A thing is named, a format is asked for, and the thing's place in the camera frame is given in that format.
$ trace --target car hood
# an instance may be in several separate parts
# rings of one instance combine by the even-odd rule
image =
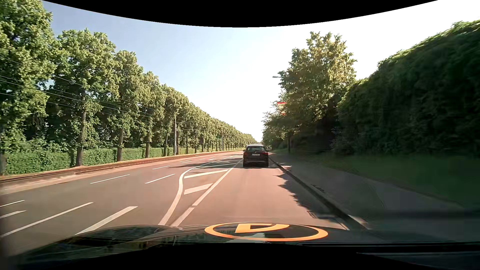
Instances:
[[[17,266],[43,262],[60,264],[130,251],[173,245],[205,243],[264,243],[287,245],[364,245],[435,243],[445,239],[419,234],[349,231],[329,227],[237,222],[169,227],[160,225],[120,226],[95,230],[27,251],[13,258]]]

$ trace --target sidewalk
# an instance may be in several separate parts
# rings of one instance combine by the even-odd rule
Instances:
[[[467,215],[457,203],[433,198],[299,159],[271,153],[270,159],[365,227],[420,233],[454,241],[480,241],[480,215]]]

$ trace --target orange circle emblem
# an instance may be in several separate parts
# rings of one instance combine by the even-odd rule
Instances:
[[[281,229],[285,229],[285,228],[290,227],[290,225],[288,225],[288,224],[275,224],[275,225],[272,226],[272,224],[269,224],[269,223],[229,222],[229,223],[216,224],[216,225],[206,227],[205,232],[209,233],[211,235],[225,237],[225,238],[231,238],[231,239],[243,239],[243,240],[253,240],[253,241],[272,241],[272,242],[306,241],[306,240],[323,238],[323,237],[328,235],[328,233],[325,230],[315,228],[315,227],[305,226],[305,225],[294,225],[294,226],[310,228],[310,229],[315,230],[316,233],[314,235],[302,236],[302,237],[292,237],[292,238],[258,238],[258,237],[230,235],[230,234],[225,234],[225,233],[219,233],[219,232],[214,230],[214,228],[216,228],[216,227],[227,225],[227,224],[238,224],[235,233],[261,233],[261,232],[267,232],[267,231],[281,230]],[[252,225],[253,226],[269,226],[269,227],[251,229],[250,226],[252,226]]]

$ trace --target orange logo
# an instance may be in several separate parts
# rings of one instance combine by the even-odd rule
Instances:
[[[227,225],[227,224],[238,224],[237,229],[235,230],[235,233],[262,233],[262,232],[268,232],[268,231],[277,231],[277,230],[283,230],[287,228],[293,229],[294,227],[300,227],[303,230],[302,231],[311,231],[312,235],[307,235],[307,236],[301,236],[301,237],[292,237],[292,238],[257,238],[257,237],[248,237],[248,236],[241,236],[241,235],[231,235],[231,234],[225,234],[225,233],[220,233],[215,231],[216,227]],[[256,228],[252,229],[252,226],[266,226],[263,228]],[[328,235],[328,233],[325,230],[318,229],[315,227],[310,227],[310,226],[305,226],[305,225],[288,225],[288,224],[270,224],[270,223],[238,223],[238,222],[231,222],[231,223],[222,223],[222,224],[217,224],[217,225],[212,225],[207,228],[205,228],[205,232],[215,235],[215,236],[220,236],[220,237],[226,237],[226,238],[232,238],[232,239],[243,239],[243,240],[254,240],[254,241],[272,241],[272,242],[287,242],[287,241],[305,241],[305,240],[313,240],[313,239],[319,239],[323,238]]]

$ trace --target grass verge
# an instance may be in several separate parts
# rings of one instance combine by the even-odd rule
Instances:
[[[287,153],[286,149],[275,153]],[[480,207],[480,159],[464,156],[352,155],[292,151],[301,161]]]

